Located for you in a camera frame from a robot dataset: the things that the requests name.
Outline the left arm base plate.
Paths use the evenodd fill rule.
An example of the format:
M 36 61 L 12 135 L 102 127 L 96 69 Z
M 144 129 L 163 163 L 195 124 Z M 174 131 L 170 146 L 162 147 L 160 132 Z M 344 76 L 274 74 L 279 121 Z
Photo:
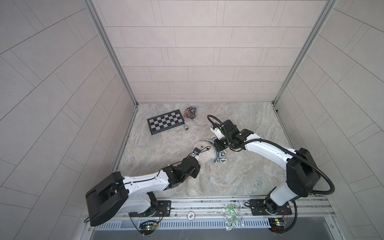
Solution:
M 157 204 L 151 205 L 148 210 L 143 213 L 129 213 L 131 217 L 140 217 L 140 218 L 159 218 L 159 217 L 169 217 L 171 211 L 171 201 L 158 201 Z

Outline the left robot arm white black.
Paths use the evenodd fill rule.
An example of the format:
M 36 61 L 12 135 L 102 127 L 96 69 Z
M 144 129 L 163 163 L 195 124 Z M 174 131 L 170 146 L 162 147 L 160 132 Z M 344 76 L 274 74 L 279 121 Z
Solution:
M 86 193 L 90 225 L 99 226 L 120 214 L 152 215 L 158 207 L 154 192 L 176 188 L 188 177 L 195 179 L 201 168 L 198 159 L 198 155 L 192 154 L 177 166 L 169 165 L 137 177 L 111 173 Z

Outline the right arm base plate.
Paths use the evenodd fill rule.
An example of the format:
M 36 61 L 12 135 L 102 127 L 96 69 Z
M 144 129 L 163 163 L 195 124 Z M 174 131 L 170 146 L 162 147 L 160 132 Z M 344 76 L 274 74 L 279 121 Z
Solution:
M 270 213 L 264 204 L 264 200 L 262 199 L 251 199 L 245 203 L 245 206 L 251 209 L 253 216 L 282 216 L 283 214 L 292 215 L 294 210 L 293 204 L 286 202 L 285 205 L 278 207 L 275 213 Z

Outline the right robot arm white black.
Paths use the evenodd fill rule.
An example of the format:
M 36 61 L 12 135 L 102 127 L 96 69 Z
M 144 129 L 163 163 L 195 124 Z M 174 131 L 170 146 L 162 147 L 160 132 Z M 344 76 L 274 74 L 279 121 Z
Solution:
M 308 165 L 315 165 L 311 154 L 303 148 L 298 151 L 287 149 L 250 130 L 239 131 L 230 120 L 212 123 L 211 131 L 216 136 L 214 146 L 219 152 L 227 148 L 247 150 L 271 160 L 286 171 L 286 181 L 274 188 L 261 206 L 271 215 L 279 213 L 288 201 L 306 198 L 320 179 L 320 174 Z

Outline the white teddy bear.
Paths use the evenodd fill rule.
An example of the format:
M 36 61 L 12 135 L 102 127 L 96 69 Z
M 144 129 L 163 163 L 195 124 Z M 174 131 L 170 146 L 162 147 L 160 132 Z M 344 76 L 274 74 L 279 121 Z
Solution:
M 213 145 L 209 143 L 209 140 L 211 140 L 211 138 L 207 140 L 199 140 L 194 144 L 194 148 L 201 149 L 201 153 L 198 157 L 198 162 L 201 165 L 201 169 L 195 179 L 188 178 L 187 180 L 187 193 L 189 197 L 201 197 L 210 195 L 209 193 L 206 193 L 206 191 L 209 191 L 211 185 L 210 177 L 208 177 L 211 172 L 210 170 L 206 170 L 206 165 L 215 164 L 215 150 Z

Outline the blue white striped shirt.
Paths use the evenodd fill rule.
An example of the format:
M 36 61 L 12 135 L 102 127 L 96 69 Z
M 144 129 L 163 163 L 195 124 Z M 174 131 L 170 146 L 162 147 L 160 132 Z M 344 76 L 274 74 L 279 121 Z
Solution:
M 214 150 L 215 150 L 215 159 L 214 159 L 214 162 L 215 162 L 215 164 L 217 164 L 217 163 L 222 163 L 222 164 L 224 164 L 224 163 L 227 162 L 226 151 L 223 150 L 223 151 L 219 152 L 219 151 L 216 149 L 216 147 L 214 146 L 214 144 L 215 144 L 215 140 L 216 140 L 216 139 L 217 139 L 216 137 L 212 136 L 211 140 L 209 140 L 209 143 L 211 143 L 211 145 L 213 145 Z

